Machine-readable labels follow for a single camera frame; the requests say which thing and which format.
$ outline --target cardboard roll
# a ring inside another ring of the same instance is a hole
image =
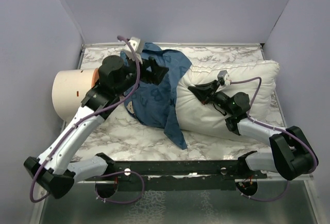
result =
[[[81,105],[86,93],[95,86],[98,69],[60,71],[52,89],[53,106],[56,113],[70,122]]]

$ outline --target paper roll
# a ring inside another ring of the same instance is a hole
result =
[[[53,83],[52,99],[55,111],[61,119],[66,122],[72,120],[82,99],[97,80],[97,68],[57,73]]]

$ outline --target marble table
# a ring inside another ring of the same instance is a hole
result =
[[[182,51],[192,62],[220,61],[222,63],[243,63],[263,60],[261,49],[255,46],[206,46],[165,47]],[[110,55],[119,55],[122,46],[86,48],[81,69],[96,68]],[[283,126],[284,122],[275,94],[265,120],[271,125]],[[159,161],[159,160],[232,160],[251,151],[269,151],[270,148],[255,140],[233,141],[220,139],[191,131],[183,131],[188,149],[181,150],[163,133],[162,129],[147,127],[128,115],[123,105],[118,106],[110,117],[84,142],[74,160],[80,161],[103,152],[117,161]]]

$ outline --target gray floor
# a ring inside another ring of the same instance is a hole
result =
[[[270,198],[282,192],[285,182],[262,181],[256,194]],[[128,200],[138,193],[120,193]],[[96,200],[93,183],[77,184],[63,198],[49,198],[40,223],[171,223],[171,224],[313,224],[317,223],[304,181],[293,181],[287,195],[275,202],[248,200],[236,191],[146,192],[140,201],[115,205]]]

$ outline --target blue cloth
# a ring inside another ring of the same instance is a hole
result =
[[[120,56],[127,64],[123,51]],[[191,66],[191,62],[180,51],[161,50],[153,43],[145,43],[141,57],[148,59],[149,56],[154,57],[158,65],[168,67],[169,71],[158,86],[140,82],[139,88],[124,102],[124,106],[128,113],[140,123],[164,129],[164,134],[173,143],[181,149],[186,149],[187,144],[176,118],[175,104],[176,87]],[[131,113],[127,107],[130,102],[132,102],[134,113]]]

